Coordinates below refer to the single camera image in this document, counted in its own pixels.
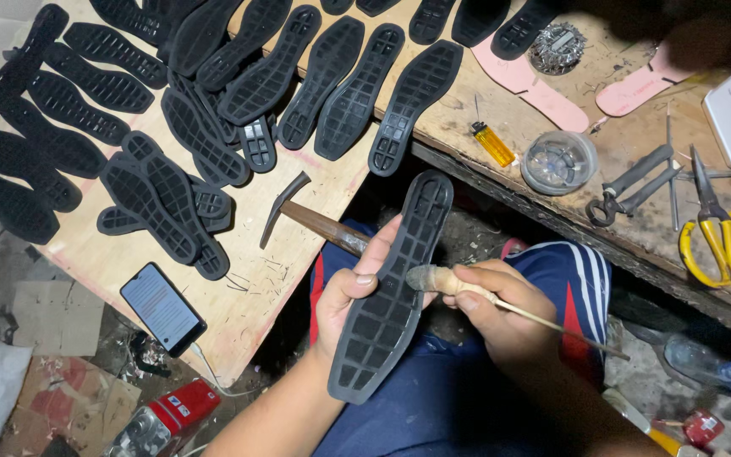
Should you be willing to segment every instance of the white stripe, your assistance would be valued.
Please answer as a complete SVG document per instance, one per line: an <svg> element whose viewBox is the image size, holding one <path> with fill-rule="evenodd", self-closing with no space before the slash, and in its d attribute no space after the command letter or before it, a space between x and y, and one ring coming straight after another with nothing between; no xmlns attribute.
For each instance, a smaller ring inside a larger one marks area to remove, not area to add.
<svg viewBox="0 0 731 457"><path fill-rule="evenodd" d="M586 252L588 252L588 260L591 262L591 274L594 277L594 282L591 283L591 286L594 287L594 298L597 301L597 316L594 317L594 323L599 321L597 328L603 335L605 335L605 328L603 327L603 322L605 321L605 315L603 314L603 291L602 285L599 282L599 265L597 265L597 256L594 255L594 251L587 245L581 246L585 248Z"/></svg>
<svg viewBox="0 0 731 457"><path fill-rule="evenodd" d="M577 249L577 247L570 243L570 242L546 242L546 243L540 243L539 245L534 245L531 248L527 249L526 251L518 252L516 254L510 254L507 255L507 258L510 257L516 257L520 254L523 254L524 252L531 251L533 249L540 249L542 247L546 247L548 245L567 245L571 248L572 253L574 253L574 263L577 265L577 274L580 275L580 289L583 292L583 302L585 304L585 313L588 315L589 319L589 326L591 327L591 332L594 334L594 341L599 342L599 336L597 335L597 327L594 325L594 315L591 311L591 301L588 299L588 287L585 285L585 267L583 266L583 256L580 254L580 250Z"/></svg>
<svg viewBox="0 0 731 457"><path fill-rule="evenodd" d="M605 304L605 315L607 316L607 314L608 314L608 304L611 302L611 290L610 290L611 287L609 286L610 283L608 282L608 269L605 266L605 258L603 257L603 254L601 252L597 251L597 250L594 250L594 252L597 253L597 255L599 256L599 261L603 265L603 274L604 274L603 277L604 277L604 280L605 280L605 282L603 283L603 286L605 286L605 301L604 301L604 304Z"/></svg>

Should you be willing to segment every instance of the red stripe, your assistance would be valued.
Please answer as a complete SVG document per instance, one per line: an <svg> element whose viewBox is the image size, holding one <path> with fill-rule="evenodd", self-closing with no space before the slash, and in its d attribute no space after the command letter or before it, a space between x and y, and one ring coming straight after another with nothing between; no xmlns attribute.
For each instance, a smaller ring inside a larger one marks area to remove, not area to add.
<svg viewBox="0 0 731 457"><path fill-rule="evenodd" d="M312 307L312 316L310 317L310 346L318 340L318 317L315 316L315 308L318 306L318 300L323 295L323 253L318 254L315 260L315 280L312 283L312 292L310 292L310 306Z"/></svg>
<svg viewBox="0 0 731 457"><path fill-rule="evenodd" d="M583 334L580 327L580 320L577 318L577 309L574 307L574 296L571 292L571 284L566 284L566 307L563 314L563 327L576 333ZM594 357L590 351L591 346L579 338L570 337L564 334L561 337L561 360L579 377L587 380L592 385L599 387L601 380L597 379L598 370L594 369L591 358Z"/></svg>

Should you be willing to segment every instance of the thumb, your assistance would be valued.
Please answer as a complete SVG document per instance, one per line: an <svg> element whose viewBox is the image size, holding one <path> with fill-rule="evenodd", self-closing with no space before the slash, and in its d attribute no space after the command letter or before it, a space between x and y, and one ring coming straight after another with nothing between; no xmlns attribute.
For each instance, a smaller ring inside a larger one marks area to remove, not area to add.
<svg viewBox="0 0 731 457"><path fill-rule="evenodd" d="M330 310L340 310L349 304L352 298L363 298L377 288L377 275L358 275L348 268L339 270L331 276L321 296L319 305Z"/></svg>
<svg viewBox="0 0 731 457"><path fill-rule="evenodd" d="M492 336L502 325L502 315L495 305L475 292L469 290L459 292L456 295L456 306L470 319L470 323L484 336L484 339Z"/></svg>

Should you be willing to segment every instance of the red container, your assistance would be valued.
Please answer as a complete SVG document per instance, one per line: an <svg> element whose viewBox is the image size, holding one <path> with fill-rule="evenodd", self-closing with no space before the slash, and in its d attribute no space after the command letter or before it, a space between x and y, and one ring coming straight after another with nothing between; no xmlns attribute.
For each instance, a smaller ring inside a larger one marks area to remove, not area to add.
<svg viewBox="0 0 731 457"><path fill-rule="evenodd" d="M709 410L697 408L690 413L682 426L684 434L693 446L705 448L710 441L724 431L724 423Z"/></svg>
<svg viewBox="0 0 731 457"><path fill-rule="evenodd" d="M102 455L108 457L168 457L199 430L221 400L197 379L141 407Z"/></svg>

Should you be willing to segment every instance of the hammer head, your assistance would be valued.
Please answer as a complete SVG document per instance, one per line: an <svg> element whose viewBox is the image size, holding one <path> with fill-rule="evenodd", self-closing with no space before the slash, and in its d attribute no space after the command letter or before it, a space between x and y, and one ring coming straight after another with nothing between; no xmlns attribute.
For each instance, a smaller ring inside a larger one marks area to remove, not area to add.
<svg viewBox="0 0 731 457"><path fill-rule="evenodd" d="M272 234L272 228L275 222L278 220L278 216L281 214L281 205L284 202L292 198L300 188L312 182L309 175L301 171L297 178L289 183L286 189L275 198L275 202L272 204L272 209L269 210L269 217L267 217L267 225L264 226L264 233L261 234L261 241L258 243L258 247L264 249L267 247L269 241L269 235Z"/></svg>

